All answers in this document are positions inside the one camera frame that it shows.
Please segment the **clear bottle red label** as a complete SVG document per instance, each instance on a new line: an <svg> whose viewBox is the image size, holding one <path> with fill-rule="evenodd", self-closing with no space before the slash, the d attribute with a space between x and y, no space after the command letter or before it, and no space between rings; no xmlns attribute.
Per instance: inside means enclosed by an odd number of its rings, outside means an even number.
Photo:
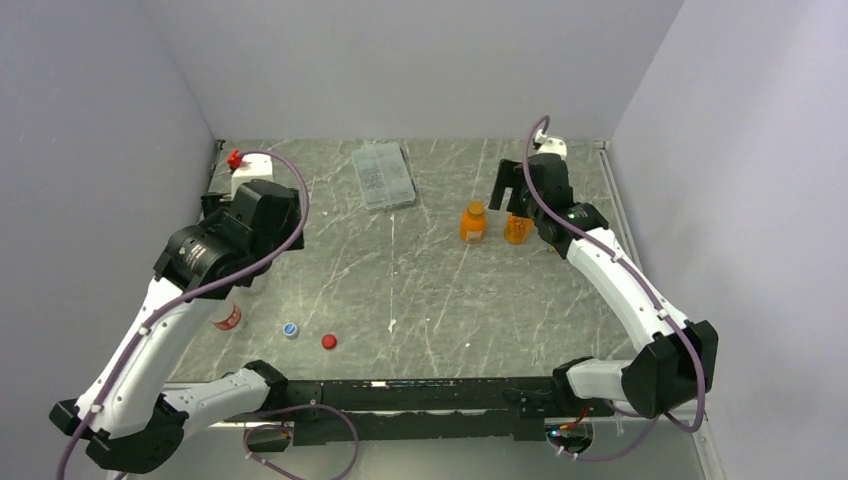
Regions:
<svg viewBox="0 0 848 480"><path fill-rule="evenodd" d="M242 308L237 302L224 300L208 317L208 321L217 330L224 332L236 331L244 323Z"/></svg>

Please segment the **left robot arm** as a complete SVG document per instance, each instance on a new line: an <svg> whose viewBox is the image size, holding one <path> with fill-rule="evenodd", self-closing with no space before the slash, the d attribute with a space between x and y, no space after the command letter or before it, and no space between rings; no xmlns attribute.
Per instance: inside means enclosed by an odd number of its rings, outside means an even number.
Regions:
<svg viewBox="0 0 848 480"><path fill-rule="evenodd" d="M85 441L98 467L146 474L214 423L252 412L264 420L279 417L288 381L261 360L180 392L164 387L232 289L250 286L283 252L303 248L308 211L304 186L251 180L230 201L176 231L107 366L82 395L56 403L50 421L72 442Z"/></svg>

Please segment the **orange juice bottle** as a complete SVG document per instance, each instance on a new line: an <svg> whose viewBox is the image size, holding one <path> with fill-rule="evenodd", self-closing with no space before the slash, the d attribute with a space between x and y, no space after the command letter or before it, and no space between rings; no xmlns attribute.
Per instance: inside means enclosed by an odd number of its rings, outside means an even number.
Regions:
<svg viewBox="0 0 848 480"><path fill-rule="evenodd" d="M483 240L487 228L485 206L480 201L472 201L461 216L459 235L467 244L476 244Z"/></svg>
<svg viewBox="0 0 848 480"><path fill-rule="evenodd" d="M533 229L532 219L510 213L504 226L504 238L510 244L521 245L528 240Z"/></svg>

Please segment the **red bottle cap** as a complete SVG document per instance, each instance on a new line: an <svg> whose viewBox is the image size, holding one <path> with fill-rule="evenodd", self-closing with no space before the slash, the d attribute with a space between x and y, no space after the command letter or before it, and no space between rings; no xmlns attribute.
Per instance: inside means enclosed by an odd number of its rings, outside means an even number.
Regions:
<svg viewBox="0 0 848 480"><path fill-rule="evenodd" d="M337 337L333 334L325 334L321 338L321 345L325 350L333 350L338 345Z"/></svg>

